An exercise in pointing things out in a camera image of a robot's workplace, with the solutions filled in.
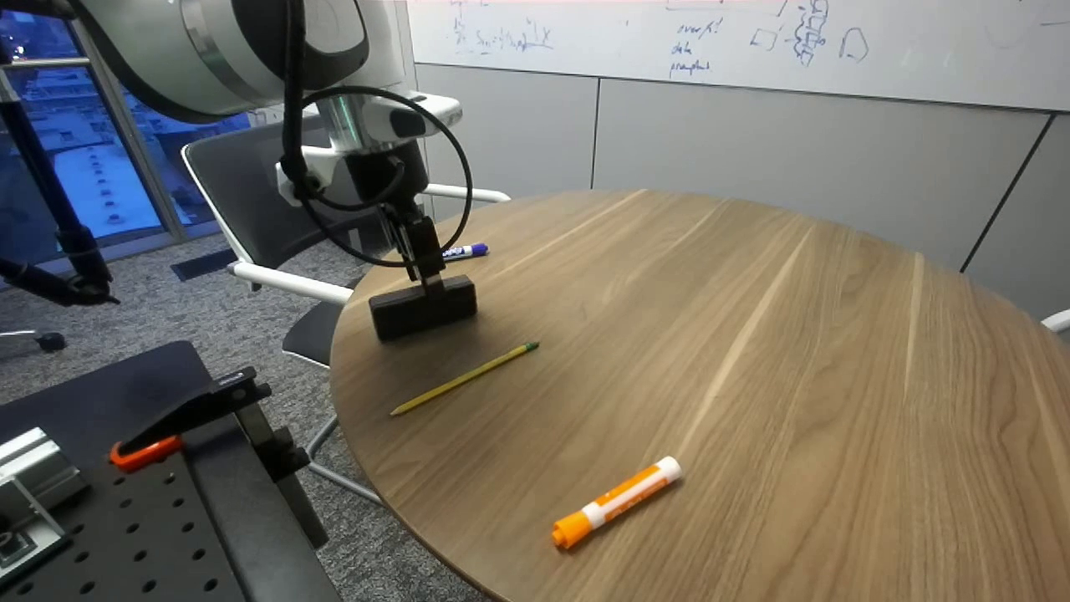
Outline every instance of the wooden tabletop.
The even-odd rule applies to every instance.
[[[360,299],[404,273],[371,272],[331,384],[386,508],[491,594],[1070,594],[1070,356],[1006,300],[743,201],[560,193],[467,242],[477,319],[377,345]],[[555,553],[555,520],[663,456],[680,488]]]

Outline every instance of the orange marker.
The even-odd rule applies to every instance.
[[[681,480],[681,468],[680,468],[680,463],[672,456],[665,456],[656,465],[635,472],[633,480],[625,480],[623,485],[609,488],[604,495],[597,495],[586,508],[578,508],[578,513],[565,514],[560,522],[555,522],[551,539],[555,539],[558,553],[574,550],[596,529],[623,520],[627,508],[648,502],[651,495],[665,492],[680,480]]]

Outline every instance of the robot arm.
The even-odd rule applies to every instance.
[[[386,206],[404,269],[418,281],[371,300],[377,335],[386,340],[476,316],[471,281],[438,278],[440,245],[414,205],[428,189],[414,136],[454,124],[461,107],[431,94],[396,96],[396,0],[71,0],[71,11],[112,75],[160,113],[211,119],[280,100],[295,113],[287,79],[296,67],[299,96],[315,96],[331,136],[326,151],[299,151],[299,172],[283,160],[296,201],[317,201],[311,189],[344,164],[360,193],[344,205]]]

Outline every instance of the chair backrest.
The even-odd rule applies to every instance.
[[[287,205],[275,185],[275,164],[280,157],[280,124],[221,135],[207,139],[194,139],[185,146],[185,164],[221,222],[231,248],[255,263],[276,269],[299,253],[303,248],[324,242],[324,230],[303,215],[303,206]],[[353,199],[353,185],[344,172],[337,172],[331,201]],[[377,225],[360,225],[350,215],[317,206],[331,230],[360,230],[365,252],[384,252]]]

